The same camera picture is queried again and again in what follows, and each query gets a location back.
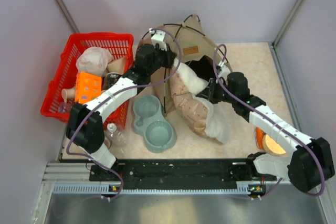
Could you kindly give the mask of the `black tent pole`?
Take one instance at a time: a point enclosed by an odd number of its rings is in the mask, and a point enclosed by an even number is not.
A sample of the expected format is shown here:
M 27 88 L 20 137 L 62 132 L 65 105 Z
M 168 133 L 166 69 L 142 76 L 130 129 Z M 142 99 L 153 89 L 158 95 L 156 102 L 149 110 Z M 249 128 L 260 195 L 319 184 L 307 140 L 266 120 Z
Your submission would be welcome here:
M 204 32 L 198 15 L 187 16 L 177 30 L 177 38 L 183 49 L 184 60 L 200 60 L 207 56 L 216 65 L 224 62 L 232 72 L 232 67 L 226 59 L 226 46 L 217 46 Z
M 170 35 L 166 35 L 164 38 L 164 41 L 167 43 L 169 48 L 177 54 L 176 59 L 179 59 L 180 55 L 182 54 L 182 47 L 180 43 L 177 41 L 177 29 L 180 28 L 180 25 L 177 25 L 175 28 L 173 25 L 164 24 L 157 26 L 159 29 L 164 29 L 171 33 L 175 39 L 173 39 Z M 140 39 L 140 42 L 138 43 L 138 47 L 140 47 L 142 44 L 151 44 L 151 35 L 149 32 L 146 32 L 143 37 Z M 167 69 L 167 68 L 160 68 L 157 70 L 153 75 L 151 75 L 151 82 L 157 83 L 164 78 L 167 78 L 170 73 L 172 73 L 173 70 Z M 153 87 L 155 95 L 159 98 L 164 114 L 167 115 L 170 112 L 175 110 L 175 105 L 173 102 L 173 99 L 171 97 L 170 92 L 170 81 L 166 80 L 164 83 L 161 83 L 159 85 L 156 85 Z

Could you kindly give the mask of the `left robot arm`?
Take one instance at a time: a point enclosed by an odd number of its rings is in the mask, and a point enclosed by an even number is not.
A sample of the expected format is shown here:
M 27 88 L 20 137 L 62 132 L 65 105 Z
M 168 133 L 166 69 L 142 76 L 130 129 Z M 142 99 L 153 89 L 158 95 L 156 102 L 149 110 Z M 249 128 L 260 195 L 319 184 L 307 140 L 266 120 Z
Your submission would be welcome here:
M 104 122 L 120 105 L 138 95 L 144 88 L 154 84 L 150 77 L 161 67 L 172 68 L 174 61 L 182 60 L 182 52 L 173 53 L 152 44 L 141 45 L 135 54 L 133 66 L 129 68 L 107 91 L 97 98 L 72 106 L 66 128 L 71 143 L 82 148 L 84 156 L 101 167 L 107 180 L 119 174 L 116 157 L 104 144 Z

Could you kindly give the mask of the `red plastic basket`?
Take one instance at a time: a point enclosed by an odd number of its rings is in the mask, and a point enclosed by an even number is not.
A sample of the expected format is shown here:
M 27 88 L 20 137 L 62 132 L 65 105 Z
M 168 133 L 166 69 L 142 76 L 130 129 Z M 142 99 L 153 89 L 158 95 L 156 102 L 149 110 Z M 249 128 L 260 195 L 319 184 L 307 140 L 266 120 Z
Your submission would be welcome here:
M 110 51 L 113 60 L 127 57 L 128 67 L 133 65 L 133 42 L 131 34 L 116 34 L 106 32 L 75 33 L 70 35 L 65 48 L 60 55 L 60 63 L 53 80 L 50 81 L 48 91 L 40 109 L 43 116 L 56 118 L 64 123 L 68 122 L 69 114 L 60 113 L 58 108 L 63 99 L 62 89 L 73 88 L 76 84 L 76 61 L 89 47 L 101 47 Z

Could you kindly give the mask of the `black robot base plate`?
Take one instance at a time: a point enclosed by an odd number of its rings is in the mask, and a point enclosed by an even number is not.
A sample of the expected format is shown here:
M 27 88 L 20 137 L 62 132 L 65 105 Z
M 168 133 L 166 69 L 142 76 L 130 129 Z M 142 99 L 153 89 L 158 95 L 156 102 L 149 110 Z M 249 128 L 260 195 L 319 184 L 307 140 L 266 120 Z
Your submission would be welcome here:
M 276 181 L 257 173 L 247 158 L 119 159 L 111 173 L 91 167 L 91 182 L 124 181 L 124 189 L 235 189 L 238 182 Z

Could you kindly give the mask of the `orange cardboard box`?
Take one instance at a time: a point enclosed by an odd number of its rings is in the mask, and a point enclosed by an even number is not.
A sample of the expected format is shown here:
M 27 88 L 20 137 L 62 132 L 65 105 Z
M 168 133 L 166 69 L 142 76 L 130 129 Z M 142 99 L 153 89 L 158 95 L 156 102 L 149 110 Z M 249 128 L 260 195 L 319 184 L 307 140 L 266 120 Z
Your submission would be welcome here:
M 75 102 L 84 104 L 101 94 L 102 78 L 90 73 L 80 72 L 76 77 Z

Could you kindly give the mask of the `clear plastic bottle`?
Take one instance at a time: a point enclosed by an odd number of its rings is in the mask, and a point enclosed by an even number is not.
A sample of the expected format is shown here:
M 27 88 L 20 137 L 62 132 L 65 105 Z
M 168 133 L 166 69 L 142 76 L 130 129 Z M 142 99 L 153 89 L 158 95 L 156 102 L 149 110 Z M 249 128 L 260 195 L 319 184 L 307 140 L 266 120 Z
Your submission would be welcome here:
M 125 146 L 126 138 L 124 135 L 124 129 L 119 124 L 109 123 L 105 131 L 108 140 L 116 146 Z

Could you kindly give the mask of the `black instant noodle cup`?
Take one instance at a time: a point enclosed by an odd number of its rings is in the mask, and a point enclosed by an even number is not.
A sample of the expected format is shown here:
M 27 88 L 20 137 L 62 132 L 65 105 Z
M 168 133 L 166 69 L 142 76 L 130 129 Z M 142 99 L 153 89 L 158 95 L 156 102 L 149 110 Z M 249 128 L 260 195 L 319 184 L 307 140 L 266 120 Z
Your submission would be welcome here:
M 102 90 L 108 90 L 111 88 L 122 75 L 117 72 L 109 72 L 103 79 Z

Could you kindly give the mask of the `grey-green double pet bowl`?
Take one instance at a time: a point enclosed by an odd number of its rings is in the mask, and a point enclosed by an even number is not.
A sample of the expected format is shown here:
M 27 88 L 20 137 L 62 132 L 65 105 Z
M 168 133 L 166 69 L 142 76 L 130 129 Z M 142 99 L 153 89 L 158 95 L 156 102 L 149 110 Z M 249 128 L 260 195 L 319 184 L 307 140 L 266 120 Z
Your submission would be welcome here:
M 177 134 L 165 119 L 160 100 L 154 95 L 144 95 L 133 104 L 133 131 L 143 137 L 144 145 L 152 153 L 162 153 L 171 149 Z

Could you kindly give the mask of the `pink white plastic bag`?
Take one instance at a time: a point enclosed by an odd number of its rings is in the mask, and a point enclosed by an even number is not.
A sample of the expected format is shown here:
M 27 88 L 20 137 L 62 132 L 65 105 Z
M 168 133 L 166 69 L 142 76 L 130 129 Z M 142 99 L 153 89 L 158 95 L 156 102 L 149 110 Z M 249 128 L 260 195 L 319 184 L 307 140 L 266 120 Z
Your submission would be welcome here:
M 85 72 L 95 76 L 103 77 L 108 63 L 113 60 L 109 50 L 101 47 L 89 47 L 76 61 L 79 73 Z

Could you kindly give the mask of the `brown paper cone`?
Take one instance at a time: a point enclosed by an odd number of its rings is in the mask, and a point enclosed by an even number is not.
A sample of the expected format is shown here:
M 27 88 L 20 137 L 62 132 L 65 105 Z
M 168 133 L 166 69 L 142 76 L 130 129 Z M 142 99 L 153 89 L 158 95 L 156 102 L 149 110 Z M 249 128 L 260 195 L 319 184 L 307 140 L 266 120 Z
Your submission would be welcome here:
M 122 57 L 117 60 L 113 60 L 107 65 L 108 73 L 118 73 L 124 74 L 128 70 L 128 59 L 127 57 Z

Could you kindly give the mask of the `beige paper cup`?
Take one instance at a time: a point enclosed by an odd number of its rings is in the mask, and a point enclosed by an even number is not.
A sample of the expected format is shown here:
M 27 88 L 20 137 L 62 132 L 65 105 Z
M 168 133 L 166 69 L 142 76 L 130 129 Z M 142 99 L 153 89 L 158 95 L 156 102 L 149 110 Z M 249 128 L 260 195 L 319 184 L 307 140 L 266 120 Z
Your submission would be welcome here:
M 67 103 L 69 99 L 74 99 L 76 96 L 76 89 L 70 88 L 70 89 L 62 89 L 61 90 L 61 97 L 64 101 L 64 103 Z

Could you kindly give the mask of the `beige fabric pet tent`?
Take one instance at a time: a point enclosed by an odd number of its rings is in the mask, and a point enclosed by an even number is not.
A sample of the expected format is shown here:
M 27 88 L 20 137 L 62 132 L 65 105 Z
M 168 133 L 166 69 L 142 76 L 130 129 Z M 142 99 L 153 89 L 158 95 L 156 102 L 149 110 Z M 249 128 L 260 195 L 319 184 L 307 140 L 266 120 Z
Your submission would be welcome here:
M 210 61 L 212 61 L 216 44 L 205 35 L 201 20 L 197 14 L 191 14 L 179 23 L 165 23 L 161 26 L 156 26 L 155 28 L 163 28 L 174 35 L 182 50 L 182 63 L 192 60 L 200 60 L 203 56 L 208 56 Z M 170 46 L 170 49 L 177 54 L 176 58 L 178 59 L 179 50 L 171 36 L 166 35 L 165 42 Z M 142 37 L 138 47 L 142 44 L 151 44 L 149 35 L 144 35 Z M 173 70 L 171 69 L 160 68 L 151 75 L 151 82 L 157 83 L 163 80 L 168 77 L 172 71 Z M 165 83 L 153 87 L 155 95 L 159 98 L 163 106 L 165 115 L 175 110 L 170 88 L 173 77 Z

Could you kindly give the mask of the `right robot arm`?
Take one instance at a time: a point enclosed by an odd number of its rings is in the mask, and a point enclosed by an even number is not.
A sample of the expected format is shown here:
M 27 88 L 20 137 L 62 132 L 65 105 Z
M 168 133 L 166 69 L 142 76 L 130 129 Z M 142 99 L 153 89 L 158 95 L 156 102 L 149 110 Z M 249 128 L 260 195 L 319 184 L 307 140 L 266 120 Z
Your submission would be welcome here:
M 284 150 L 283 156 L 260 153 L 245 166 L 245 174 L 252 180 L 263 174 L 288 180 L 299 191 L 308 193 L 335 175 L 330 144 L 324 138 L 308 136 L 281 119 L 265 101 L 250 93 L 247 78 L 241 72 L 230 73 L 227 80 L 211 78 L 197 94 L 216 104 L 226 102 L 235 113 L 261 129 Z

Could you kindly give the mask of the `white fluffy cushion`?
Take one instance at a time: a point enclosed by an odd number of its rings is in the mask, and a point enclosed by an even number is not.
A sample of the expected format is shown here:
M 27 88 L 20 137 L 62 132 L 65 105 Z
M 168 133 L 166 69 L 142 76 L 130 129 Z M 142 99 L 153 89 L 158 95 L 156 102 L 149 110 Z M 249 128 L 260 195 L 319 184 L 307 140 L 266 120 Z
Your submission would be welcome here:
M 179 115 L 189 129 L 199 137 L 225 144 L 228 126 L 225 109 L 196 95 L 205 90 L 208 82 L 198 77 L 185 63 L 174 60 L 170 77 L 170 92 Z

